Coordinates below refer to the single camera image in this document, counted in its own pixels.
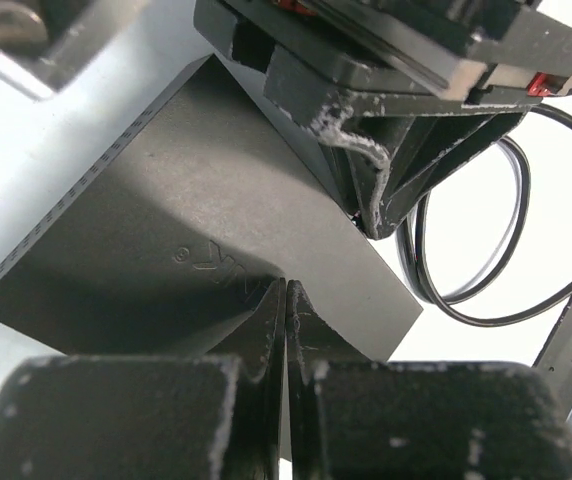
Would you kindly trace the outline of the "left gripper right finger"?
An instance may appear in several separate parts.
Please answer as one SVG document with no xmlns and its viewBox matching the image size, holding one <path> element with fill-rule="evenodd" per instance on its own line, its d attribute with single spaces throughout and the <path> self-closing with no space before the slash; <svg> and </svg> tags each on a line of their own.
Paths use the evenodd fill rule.
<svg viewBox="0 0 572 480">
<path fill-rule="evenodd" d="M 332 362 L 364 361 L 366 356 L 318 315 L 297 280 L 287 284 L 285 331 L 293 477 L 319 479 L 320 414 L 315 369 L 324 369 Z"/>
</svg>

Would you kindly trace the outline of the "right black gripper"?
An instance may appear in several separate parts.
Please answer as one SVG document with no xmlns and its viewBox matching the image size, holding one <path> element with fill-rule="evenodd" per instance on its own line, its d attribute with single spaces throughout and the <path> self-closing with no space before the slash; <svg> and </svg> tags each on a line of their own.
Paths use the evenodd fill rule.
<svg viewBox="0 0 572 480">
<path fill-rule="evenodd" d="M 535 1 L 199 1 L 195 29 L 226 58 L 273 76 L 284 51 L 332 86 L 400 96 L 410 112 L 527 108 L 572 88 L 572 27 Z M 439 117 L 381 206 L 392 153 L 386 107 L 323 107 L 310 133 L 339 205 L 370 239 L 391 236 L 416 203 L 510 133 L 523 112 Z"/>
</svg>

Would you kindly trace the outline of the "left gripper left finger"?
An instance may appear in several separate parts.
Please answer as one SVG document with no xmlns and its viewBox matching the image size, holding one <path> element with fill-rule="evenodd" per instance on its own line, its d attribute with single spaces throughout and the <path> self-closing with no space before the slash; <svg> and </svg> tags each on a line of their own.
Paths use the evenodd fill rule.
<svg viewBox="0 0 572 480">
<path fill-rule="evenodd" d="M 285 358 L 286 281 L 210 353 L 225 359 L 227 387 L 209 451 L 212 479 L 277 479 Z"/>
</svg>

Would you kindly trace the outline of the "black network switch box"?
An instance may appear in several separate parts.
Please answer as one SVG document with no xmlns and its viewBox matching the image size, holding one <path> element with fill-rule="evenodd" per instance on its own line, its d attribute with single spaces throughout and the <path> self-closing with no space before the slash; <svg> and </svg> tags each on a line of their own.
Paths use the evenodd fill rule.
<svg viewBox="0 0 572 480">
<path fill-rule="evenodd" d="M 66 354 L 198 354 L 279 278 L 373 359 L 422 311 L 212 56 L 0 263 L 0 323 Z"/>
</svg>

